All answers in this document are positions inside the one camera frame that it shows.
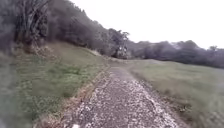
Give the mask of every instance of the overcast sky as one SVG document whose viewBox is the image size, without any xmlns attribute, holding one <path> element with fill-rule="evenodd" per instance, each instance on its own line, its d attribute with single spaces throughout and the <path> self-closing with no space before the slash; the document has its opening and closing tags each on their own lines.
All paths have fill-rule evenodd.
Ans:
<svg viewBox="0 0 224 128">
<path fill-rule="evenodd" d="M 72 0 L 105 28 L 133 41 L 193 40 L 224 48 L 224 0 Z"/>
</svg>

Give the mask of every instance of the distant tree line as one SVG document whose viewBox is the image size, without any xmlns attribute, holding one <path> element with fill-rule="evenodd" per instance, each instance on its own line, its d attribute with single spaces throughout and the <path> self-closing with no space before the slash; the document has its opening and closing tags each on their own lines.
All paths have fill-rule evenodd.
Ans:
<svg viewBox="0 0 224 128">
<path fill-rule="evenodd" d="M 167 41 L 159 43 L 150 43 L 148 41 L 129 42 L 127 48 L 131 51 L 133 58 L 175 61 L 184 64 L 224 68 L 224 49 L 216 46 L 203 49 L 191 40 L 175 43 Z"/>
<path fill-rule="evenodd" d="M 135 43 L 128 35 L 105 29 L 69 0 L 0 1 L 0 50 L 5 53 L 18 45 L 26 52 L 38 52 L 47 42 L 61 40 L 120 59 L 157 59 L 224 68 L 224 49 L 216 46 L 205 50 L 190 40 Z"/>
</svg>

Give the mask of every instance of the hill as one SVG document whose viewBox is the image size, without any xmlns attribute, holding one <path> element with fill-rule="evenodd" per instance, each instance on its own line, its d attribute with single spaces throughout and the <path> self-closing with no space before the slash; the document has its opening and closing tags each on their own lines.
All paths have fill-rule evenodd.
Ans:
<svg viewBox="0 0 224 128">
<path fill-rule="evenodd" d="M 0 127 L 30 128 L 41 115 L 56 114 L 106 67 L 103 57 L 66 43 L 49 44 L 47 56 L 1 56 Z"/>
</svg>

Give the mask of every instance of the dirt road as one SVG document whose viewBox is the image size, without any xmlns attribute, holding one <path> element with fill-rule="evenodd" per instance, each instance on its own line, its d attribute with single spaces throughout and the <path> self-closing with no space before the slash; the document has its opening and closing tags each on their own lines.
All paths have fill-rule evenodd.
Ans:
<svg viewBox="0 0 224 128">
<path fill-rule="evenodd" d="M 157 98 L 122 68 L 111 68 L 72 115 L 80 128 L 183 128 Z"/>
</svg>

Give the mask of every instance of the grassy slope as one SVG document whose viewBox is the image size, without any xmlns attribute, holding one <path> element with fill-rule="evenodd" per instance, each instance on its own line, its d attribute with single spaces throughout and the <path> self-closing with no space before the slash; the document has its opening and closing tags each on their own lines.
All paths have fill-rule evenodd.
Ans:
<svg viewBox="0 0 224 128">
<path fill-rule="evenodd" d="M 224 70 L 155 60 L 128 64 L 134 73 L 165 94 L 194 128 L 224 127 Z"/>
<path fill-rule="evenodd" d="M 64 98 L 75 95 L 105 67 L 102 57 L 84 48 L 49 47 L 56 58 L 19 52 L 13 60 L 0 59 L 0 127 L 4 122 L 9 128 L 30 128 L 30 122 L 57 112 Z"/>
</svg>

